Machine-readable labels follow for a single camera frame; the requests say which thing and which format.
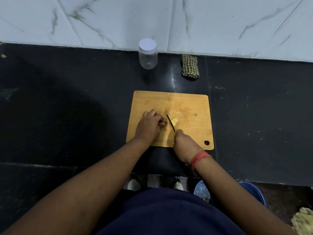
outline white marble tile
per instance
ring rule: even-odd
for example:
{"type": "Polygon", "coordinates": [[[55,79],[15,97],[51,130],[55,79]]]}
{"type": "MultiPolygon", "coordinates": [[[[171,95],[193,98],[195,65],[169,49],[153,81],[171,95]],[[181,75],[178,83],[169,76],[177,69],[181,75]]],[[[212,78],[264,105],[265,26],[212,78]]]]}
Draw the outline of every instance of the white marble tile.
{"type": "Polygon", "coordinates": [[[169,52],[258,57],[301,0],[174,0],[169,52]]]}
{"type": "Polygon", "coordinates": [[[82,46],[57,0],[0,0],[0,41],[82,46]]]}
{"type": "Polygon", "coordinates": [[[260,58],[313,62],[313,0],[303,0],[269,39],[260,58]]]}
{"type": "Polygon", "coordinates": [[[166,52],[173,0],[60,0],[84,47],[137,50],[153,38],[166,52]]]}

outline jar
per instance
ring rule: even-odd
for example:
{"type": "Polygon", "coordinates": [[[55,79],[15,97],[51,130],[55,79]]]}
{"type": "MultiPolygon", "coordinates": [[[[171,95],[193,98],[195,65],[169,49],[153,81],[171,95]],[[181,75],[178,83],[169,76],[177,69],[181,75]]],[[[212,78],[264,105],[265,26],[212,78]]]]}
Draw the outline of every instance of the jar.
{"type": "Polygon", "coordinates": [[[139,42],[139,62],[145,69],[152,69],[157,64],[157,43],[153,39],[142,39],[139,42]]]}

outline shoe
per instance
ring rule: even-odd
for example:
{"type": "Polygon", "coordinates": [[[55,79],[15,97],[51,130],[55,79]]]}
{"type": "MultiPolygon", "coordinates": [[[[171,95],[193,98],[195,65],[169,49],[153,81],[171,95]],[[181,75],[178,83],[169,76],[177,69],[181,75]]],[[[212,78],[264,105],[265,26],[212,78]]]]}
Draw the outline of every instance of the shoe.
{"type": "Polygon", "coordinates": [[[184,187],[182,186],[182,183],[180,183],[180,182],[176,182],[173,188],[184,190],[184,187]]]}
{"type": "Polygon", "coordinates": [[[141,189],[141,185],[136,179],[131,179],[127,184],[127,189],[137,191],[141,189]]]}

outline white jar lid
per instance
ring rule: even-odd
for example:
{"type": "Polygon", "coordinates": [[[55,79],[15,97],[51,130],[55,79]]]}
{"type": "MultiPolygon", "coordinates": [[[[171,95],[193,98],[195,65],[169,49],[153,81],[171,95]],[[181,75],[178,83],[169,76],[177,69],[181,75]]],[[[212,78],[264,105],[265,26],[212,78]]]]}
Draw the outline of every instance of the white jar lid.
{"type": "Polygon", "coordinates": [[[144,54],[151,54],[155,52],[157,43],[153,39],[142,39],[139,42],[139,49],[144,54]]]}

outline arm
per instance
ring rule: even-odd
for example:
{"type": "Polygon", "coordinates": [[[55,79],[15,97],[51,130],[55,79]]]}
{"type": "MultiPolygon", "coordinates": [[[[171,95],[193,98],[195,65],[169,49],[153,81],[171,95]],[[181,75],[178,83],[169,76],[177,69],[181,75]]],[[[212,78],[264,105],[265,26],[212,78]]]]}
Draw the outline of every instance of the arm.
{"type": "MultiPolygon", "coordinates": [[[[177,130],[174,150],[181,161],[190,164],[201,147],[182,130],[177,130]]],[[[201,159],[195,168],[210,191],[246,234],[296,235],[283,221],[250,195],[213,158],[201,159]]]]}
{"type": "Polygon", "coordinates": [[[136,162],[165,125],[162,115],[146,111],[135,137],[40,200],[3,235],[90,234],[122,189],[136,162]]]}

